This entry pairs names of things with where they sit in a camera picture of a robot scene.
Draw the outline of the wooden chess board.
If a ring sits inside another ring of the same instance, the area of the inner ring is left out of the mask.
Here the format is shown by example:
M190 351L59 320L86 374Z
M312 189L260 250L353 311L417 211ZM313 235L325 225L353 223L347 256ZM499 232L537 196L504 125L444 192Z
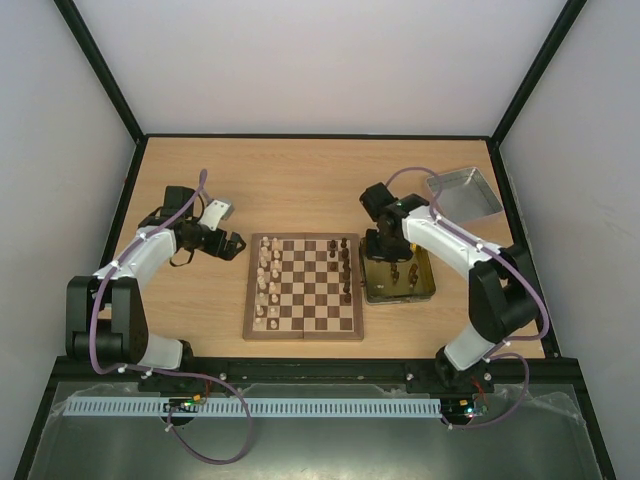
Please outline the wooden chess board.
M269 238L269 246L261 238ZM348 248L341 248L346 237ZM274 250L277 238L281 248ZM337 257L329 257L336 240ZM257 233L251 238L246 341L364 339L360 237L355 233ZM345 294L343 285L351 284Z

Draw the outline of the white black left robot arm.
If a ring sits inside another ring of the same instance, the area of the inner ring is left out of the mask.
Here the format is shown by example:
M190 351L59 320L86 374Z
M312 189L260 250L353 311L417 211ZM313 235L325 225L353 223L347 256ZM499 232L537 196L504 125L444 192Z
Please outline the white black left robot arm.
M209 197L202 187L169 186L161 206L139 224L132 241L89 276L73 277L66 290L66 354L107 374L139 368L146 376L178 371L191 363L188 341L151 332L142 292L158 269L176 253L202 252L233 260L246 243L221 229L234 207Z

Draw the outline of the silver tin lid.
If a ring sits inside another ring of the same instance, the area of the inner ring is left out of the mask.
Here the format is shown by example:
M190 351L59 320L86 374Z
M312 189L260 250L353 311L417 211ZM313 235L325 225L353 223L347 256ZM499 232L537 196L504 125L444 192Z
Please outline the silver tin lid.
M441 189L437 203L445 216L457 224L502 213L498 196L477 167L443 173L438 179L429 177L426 186L432 194Z

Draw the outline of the gold tin box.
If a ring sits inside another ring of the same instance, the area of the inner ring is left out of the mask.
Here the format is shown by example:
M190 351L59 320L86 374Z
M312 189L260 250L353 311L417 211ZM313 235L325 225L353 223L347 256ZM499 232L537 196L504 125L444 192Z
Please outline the gold tin box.
M409 260L389 263L366 256L367 240L360 241L360 267L364 298L369 305L430 300L436 284L429 254L415 247Z

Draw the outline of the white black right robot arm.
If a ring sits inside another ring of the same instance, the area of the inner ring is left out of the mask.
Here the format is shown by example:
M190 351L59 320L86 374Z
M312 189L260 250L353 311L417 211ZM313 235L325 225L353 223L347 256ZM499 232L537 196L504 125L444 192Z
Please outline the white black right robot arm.
M460 390L471 370L491 353L513 341L526 341L516 332L549 314L539 293L530 255L521 247L508 248L485 241L447 219L423 197L397 198L383 183L367 188L360 204L376 224L366 231L365 255L375 261L408 260L411 247L420 247L445 262L468 285L469 324L435 357L438 384Z

